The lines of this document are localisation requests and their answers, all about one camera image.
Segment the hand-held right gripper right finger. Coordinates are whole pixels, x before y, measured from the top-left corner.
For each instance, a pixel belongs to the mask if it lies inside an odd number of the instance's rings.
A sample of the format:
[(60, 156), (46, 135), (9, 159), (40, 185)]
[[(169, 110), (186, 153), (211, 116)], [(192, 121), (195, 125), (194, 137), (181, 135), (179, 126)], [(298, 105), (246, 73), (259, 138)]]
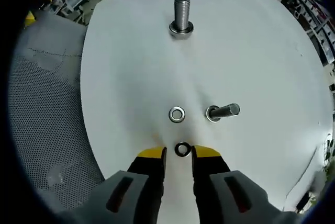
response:
[(194, 195), (200, 223), (300, 223), (300, 216), (280, 211), (266, 191), (240, 171), (231, 171), (219, 152), (192, 146)]

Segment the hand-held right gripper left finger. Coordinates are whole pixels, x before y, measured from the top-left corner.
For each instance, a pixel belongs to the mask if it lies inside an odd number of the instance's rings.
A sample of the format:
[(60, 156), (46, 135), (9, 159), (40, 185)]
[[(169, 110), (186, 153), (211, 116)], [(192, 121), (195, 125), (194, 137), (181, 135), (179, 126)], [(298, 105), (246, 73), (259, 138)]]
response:
[(96, 186), (88, 201), (65, 212), (65, 223), (156, 223), (164, 192), (165, 147), (141, 151), (127, 171)]

